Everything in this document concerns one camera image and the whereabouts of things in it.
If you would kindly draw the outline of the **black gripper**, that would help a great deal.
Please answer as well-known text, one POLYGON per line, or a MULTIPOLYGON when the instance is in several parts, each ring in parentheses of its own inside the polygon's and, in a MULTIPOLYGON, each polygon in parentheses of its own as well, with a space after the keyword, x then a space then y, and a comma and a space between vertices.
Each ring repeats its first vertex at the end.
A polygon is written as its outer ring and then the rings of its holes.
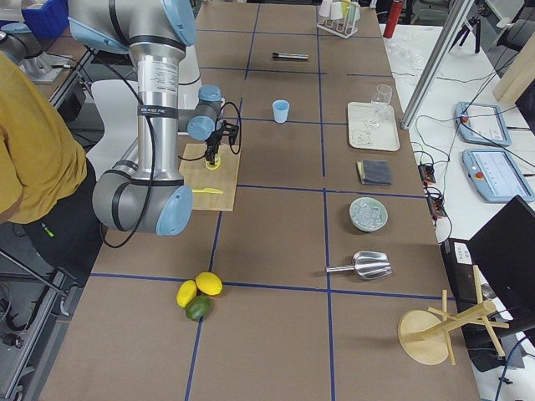
POLYGON ((219 167, 219 154, 218 149, 222 141, 222 130, 217 129, 211 133, 211 135, 206 139, 206 152, 205 152, 205 165, 206 168, 212 167, 212 158, 214 158, 213 167, 219 167))

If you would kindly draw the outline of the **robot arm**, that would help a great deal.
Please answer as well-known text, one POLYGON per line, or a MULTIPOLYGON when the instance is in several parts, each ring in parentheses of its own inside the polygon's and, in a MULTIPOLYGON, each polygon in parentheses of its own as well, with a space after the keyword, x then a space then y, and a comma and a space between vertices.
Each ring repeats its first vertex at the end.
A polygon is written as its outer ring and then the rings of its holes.
POLYGON ((71 1, 69 25, 90 48, 129 54, 138 78, 137 139, 97 180, 95 214, 118 231, 179 234, 194 197, 178 170, 178 133, 208 141, 222 107, 215 85, 199 89, 193 110, 179 107, 179 65, 196 41, 194 8, 188 1, 71 1))
POLYGON ((41 43, 25 23, 8 23, 1 27, 1 51, 33 79, 53 69, 41 43))

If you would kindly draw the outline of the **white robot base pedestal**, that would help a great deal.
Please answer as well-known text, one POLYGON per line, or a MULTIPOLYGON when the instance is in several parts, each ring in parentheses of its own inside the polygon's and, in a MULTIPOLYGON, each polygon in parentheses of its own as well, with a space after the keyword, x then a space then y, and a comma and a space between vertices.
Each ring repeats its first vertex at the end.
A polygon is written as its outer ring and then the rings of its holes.
POLYGON ((196 47, 186 48, 186 56, 179 63, 178 99, 180 109, 194 109, 198 103, 198 91, 202 86, 196 47))

